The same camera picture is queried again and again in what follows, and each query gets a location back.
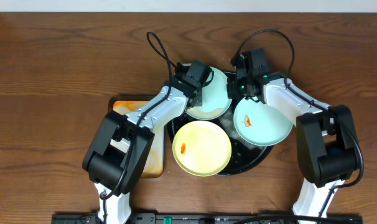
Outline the light blue plate top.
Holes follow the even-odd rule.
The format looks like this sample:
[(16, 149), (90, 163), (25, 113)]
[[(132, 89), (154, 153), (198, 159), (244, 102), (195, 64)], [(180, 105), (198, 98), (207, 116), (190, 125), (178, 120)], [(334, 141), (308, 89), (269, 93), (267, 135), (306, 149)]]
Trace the light blue plate top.
[(219, 69), (211, 67), (213, 73), (207, 81), (209, 85), (202, 88), (202, 106), (187, 108), (184, 114), (199, 120), (211, 120), (221, 116), (230, 107), (232, 99), (228, 98), (227, 76)]

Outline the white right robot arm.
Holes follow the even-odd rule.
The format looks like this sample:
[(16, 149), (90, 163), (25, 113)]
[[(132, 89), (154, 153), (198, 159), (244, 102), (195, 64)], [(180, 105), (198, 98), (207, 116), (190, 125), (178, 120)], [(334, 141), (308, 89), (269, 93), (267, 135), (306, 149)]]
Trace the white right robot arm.
[(304, 183), (292, 210), (297, 216), (325, 218), (336, 191), (359, 183), (365, 169), (350, 109), (312, 98), (282, 72), (241, 78), (228, 73), (227, 79), (228, 97), (255, 96), (296, 127)]

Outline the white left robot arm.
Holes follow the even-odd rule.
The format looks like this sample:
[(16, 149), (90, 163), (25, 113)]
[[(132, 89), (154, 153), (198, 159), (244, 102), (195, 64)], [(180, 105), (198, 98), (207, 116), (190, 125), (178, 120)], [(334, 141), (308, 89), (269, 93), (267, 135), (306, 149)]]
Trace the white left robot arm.
[(100, 223), (127, 222), (129, 193), (141, 178), (154, 132), (200, 105), (207, 84), (172, 79), (143, 107), (126, 114), (112, 110), (103, 118), (82, 164), (99, 192)]

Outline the light blue plate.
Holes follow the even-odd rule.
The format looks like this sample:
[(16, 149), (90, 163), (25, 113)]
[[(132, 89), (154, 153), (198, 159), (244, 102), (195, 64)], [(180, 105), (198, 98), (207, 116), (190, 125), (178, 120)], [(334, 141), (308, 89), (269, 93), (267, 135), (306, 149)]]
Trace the light blue plate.
[(257, 146), (272, 146), (283, 141), (293, 127), (277, 109), (246, 99), (236, 105), (233, 122), (238, 134)]
[(202, 106), (187, 108), (184, 114), (199, 120), (211, 120), (221, 116), (230, 107), (232, 99), (228, 98), (227, 76), (219, 69), (211, 67), (213, 73), (207, 81), (209, 85), (202, 88)]

